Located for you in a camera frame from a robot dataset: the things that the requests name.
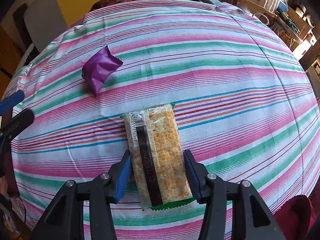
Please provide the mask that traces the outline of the orange cracker packet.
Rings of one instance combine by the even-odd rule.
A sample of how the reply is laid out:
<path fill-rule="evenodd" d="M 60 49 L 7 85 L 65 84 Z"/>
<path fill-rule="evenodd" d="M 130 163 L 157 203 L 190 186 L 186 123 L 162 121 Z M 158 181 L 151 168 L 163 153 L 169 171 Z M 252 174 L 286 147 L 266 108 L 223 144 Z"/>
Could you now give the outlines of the orange cracker packet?
<path fill-rule="evenodd" d="M 172 107 L 167 103 L 122 116 L 143 210 L 173 209 L 194 201 Z"/>

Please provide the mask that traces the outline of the maroon cloth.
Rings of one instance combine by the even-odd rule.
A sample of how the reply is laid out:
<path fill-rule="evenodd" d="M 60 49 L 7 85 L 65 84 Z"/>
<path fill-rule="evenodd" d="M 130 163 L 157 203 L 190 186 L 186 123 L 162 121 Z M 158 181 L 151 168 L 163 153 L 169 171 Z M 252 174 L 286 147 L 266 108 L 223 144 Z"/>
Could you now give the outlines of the maroon cloth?
<path fill-rule="evenodd" d="M 297 195 L 285 202 L 274 214 L 285 239 L 305 239 L 316 221 L 310 199 Z"/>

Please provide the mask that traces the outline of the wooden wardrobe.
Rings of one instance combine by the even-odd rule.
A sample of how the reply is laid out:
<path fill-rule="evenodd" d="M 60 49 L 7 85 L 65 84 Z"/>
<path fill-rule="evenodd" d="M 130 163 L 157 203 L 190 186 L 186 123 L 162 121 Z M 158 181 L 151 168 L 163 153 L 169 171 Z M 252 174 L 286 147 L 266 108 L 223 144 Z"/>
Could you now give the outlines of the wooden wardrobe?
<path fill-rule="evenodd" d="M 0 28 L 1 97 L 9 85 L 23 56 L 21 48 Z"/>

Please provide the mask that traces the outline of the striped bed sheet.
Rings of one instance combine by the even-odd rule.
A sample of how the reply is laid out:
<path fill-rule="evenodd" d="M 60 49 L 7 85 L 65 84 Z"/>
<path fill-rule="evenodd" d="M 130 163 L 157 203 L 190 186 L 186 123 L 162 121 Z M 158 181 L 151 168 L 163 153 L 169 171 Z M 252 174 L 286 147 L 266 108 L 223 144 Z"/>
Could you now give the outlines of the striped bed sheet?
<path fill-rule="evenodd" d="M 95 98 L 82 67 L 101 48 L 123 65 Z M 33 124 L 12 142 L 21 213 L 33 228 L 68 179 L 91 180 L 128 148 L 122 114 L 172 103 L 182 147 L 224 180 L 247 179 L 277 211 L 319 178 L 319 107 L 300 63 L 266 25 L 227 3 L 145 0 L 84 16 L 5 95 Z"/>

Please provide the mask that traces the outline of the wooden side desk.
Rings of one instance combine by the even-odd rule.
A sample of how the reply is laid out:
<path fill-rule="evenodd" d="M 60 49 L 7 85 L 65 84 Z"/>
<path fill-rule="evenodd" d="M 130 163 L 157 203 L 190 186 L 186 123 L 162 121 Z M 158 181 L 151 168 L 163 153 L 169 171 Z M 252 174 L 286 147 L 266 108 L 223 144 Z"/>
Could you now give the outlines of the wooden side desk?
<path fill-rule="evenodd" d="M 312 30 L 313 19 L 289 0 L 223 0 L 241 7 L 250 15 L 265 22 L 289 47 L 297 59 L 301 59 L 313 47 L 317 38 Z"/>

